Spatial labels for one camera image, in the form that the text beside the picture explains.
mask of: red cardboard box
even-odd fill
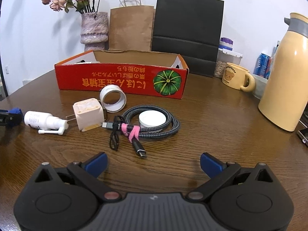
[[[116,84],[124,93],[175,99],[182,98],[189,72],[180,55],[136,50],[90,50],[54,68],[61,90],[100,91]]]

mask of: table surface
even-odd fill
[[[60,91],[51,71],[17,90],[0,102],[1,109],[20,107],[49,112],[65,118],[72,105],[99,92]],[[20,230],[13,216],[13,205],[34,170],[48,161],[65,167],[85,161],[104,151],[109,168],[99,178],[124,192],[184,192],[208,180],[199,164],[200,155],[209,152],[226,162],[244,167],[267,163],[291,196],[295,214],[288,231],[308,230],[307,148],[296,132],[287,133],[270,123],[258,111],[259,100],[251,93],[225,86],[217,78],[190,74],[182,100],[154,96],[127,95],[128,109],[153,104],[169,110],[181,122],[180,131],[165,140],[142,142],[148,158],[134,153],[124,136],[118,152],[109,148],[110,132],[96,128],[80,132],[76,125],[63,136],[39,135],[25,126],[0,131],[0,229]]]

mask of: smartphone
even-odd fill
[[[297,131],[297,135],[301,141],[308,146],[308,128]]]

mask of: brown paper bag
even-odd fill
[[[155,10],[138,5],[110,10],[109,49],[151,51]]]

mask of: white tape roll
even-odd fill
[[[104,102],[106,96],[109,93],[117,92],[120,93],[120,99],[115,104],[107,104]],[[126,104],[126,95],[122,91],[122,89],[117,85],[108,85],[102,89],[100,92],[100,102],[104,109],[109,113],[116,113],[122,110]]]

